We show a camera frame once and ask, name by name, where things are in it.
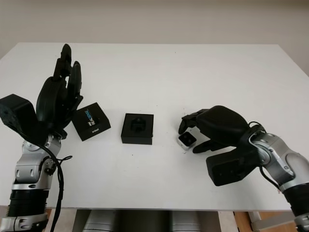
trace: robotic hand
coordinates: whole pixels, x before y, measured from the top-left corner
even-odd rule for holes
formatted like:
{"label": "robotic hand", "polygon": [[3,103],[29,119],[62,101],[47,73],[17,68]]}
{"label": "robotic hand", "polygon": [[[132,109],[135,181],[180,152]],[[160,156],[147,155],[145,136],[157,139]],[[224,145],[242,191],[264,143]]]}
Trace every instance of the robotic hand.
{"label": "robotic hand", "polygon": [[0,99],[0,117],[3,123],[21,135],[22,156],[15,168],[7,216],[1,221],[0,232],[41,232],[47,224],[46,199],[56,169],[59,196],[51,231],[54,230],[61,210],[64,180],[61,169],[64,159],[56,156],[63,130],[82,101],[81,68],[76,61],[71,67],[71,48],[65,44],[57,60],[54,75],[49,77],[39,94],[36,112],[26,99],[15,94]]}
{"label": "robotic hand", "polygon": [[[292,151],[278,136],[266,133],[257,122],[247,123],[238,113],[223,106],[184,116],[179,134],[198,127],[210,140],[193,153],[233,146],[230,152],[206,159],[208,173],[216,186],[237,182],[259,167],[261,174],[278,188],[290,203],[299,232],[309,231],[309,162]],[[264,172],[267,169],[272,181]]]}

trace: floor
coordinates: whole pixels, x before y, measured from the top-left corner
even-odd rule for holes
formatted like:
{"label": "floor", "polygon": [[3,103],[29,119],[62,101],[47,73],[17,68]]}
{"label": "floor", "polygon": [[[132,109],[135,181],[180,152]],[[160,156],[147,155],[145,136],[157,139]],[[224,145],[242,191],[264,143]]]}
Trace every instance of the floor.
{"label": "floor", "polygon": [[[6,207],[0,207],[0,216],[3,217],[6,212]],[[47,213],[50,215],[49,223],[45,229],[46,232],[50,231],[51,222],[54,217],[54,210],[47,210]],[[275,215],[280,214],[281,212],[260,212],[261,219],[269,218]],[[74,224],[76,210],[72,209],[62,209],[60,217],[55,229],[55,232],[71,232]],[[250,228],[250,219],[247,212],[235,212],[235,221],[239,232],[251,232]],[[221,232],[231,231],[228,227],[231,223],[231,219],[220,219]],[[263,230],[263,232],[297,232],[295,229],[295,223],[289,223],[286,225],[278,226],[272,229]]]}
{"label": "floor", "polygon": [[[279,215],[281,212],[260,212],[261,219],[266,219],[272,216]],[[250,219],[247,212],[235,212],[235,220],[239,229],[239,232],[251,232]],[[295,223],[289,223],[282,226],[277,226],[263,232],[297,232],[295,229]]]}

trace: black cable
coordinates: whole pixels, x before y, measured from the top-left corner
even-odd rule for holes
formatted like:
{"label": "black cable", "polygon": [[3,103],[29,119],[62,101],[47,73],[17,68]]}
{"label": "black cable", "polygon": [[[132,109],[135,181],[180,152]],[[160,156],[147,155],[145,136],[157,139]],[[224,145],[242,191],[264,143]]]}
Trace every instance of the black cable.
{"label": "black cable", "polygon": [[36,143],[33,143],[31,141],[31,139],[27,138],[26,135],[24,134],[20,134],[24,140],[28,141],[29,143],[38,146],[39,148],[41,148],[42,150],[46,151],[51,159],[53,160],[53,162],[55,163],[56,167],[57,167],[57,176],[58,176],[58,182],[59,182],[59,194],[58,194],[58,200],[57,200],[57,205],[56,205],[56,209],[55,209],[55,214],[54,214],[54,219],[53,219],[53,223],[52,223],[52,227],[50,229],[50,232],[54,232],[55,230],[55,226],[57,224],[57,221],[59,219],[60,216],[60,211],[61,211],[61,201],[63,198],[63,190],[64,190],[64,178],[63,178],[63,172],[62,172],[62,168],[61,168],[61,163],[65,160],[69,160],[72,158],[72,156],[67,156],[65,158],[63,158],[59,163],[59,159],[56,158],[56,156],[53,154],[53,152],[51,150],[49,150],[48,148],[46,148],[45,146],[42,145],[38,145]]}
{"label": "black cable", "polygon": [[279,185],[278,185],[276,182],[274,182],[272,179],[270,179],[270,178],[265,174],[265,172],[263,171],[263,167],[262,167],[262,166],[259,166],[259,169],[260,169],[260,172],[261,172],[262,176],[263,176],[266,180],[268,180],[273,186],[275,186],[279,191],[281,191],[280,188],[279,188]]}
{"label": "black cable", "polygon": [[257,121],[251,121],[251,122],[249,122],[248,125],[250,126],[252,123],[255,123],[255,124],[260,125],[261,127],[263,127],[262,124],[257,122]]}

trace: black product box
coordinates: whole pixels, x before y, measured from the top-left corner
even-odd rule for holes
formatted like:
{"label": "black product box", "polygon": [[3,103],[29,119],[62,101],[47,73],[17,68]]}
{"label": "black product box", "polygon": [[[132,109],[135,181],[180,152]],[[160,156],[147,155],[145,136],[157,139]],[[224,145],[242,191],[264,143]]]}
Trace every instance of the black product box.
{"label": "black product box", "polygon": [[77,110],[72,122],[82,141],[111,128],[108,118],[98,103]]}
{"label": "black product box", "polygon": [[154,115],[126,114],[121,132],[123,144],[153,144]]}

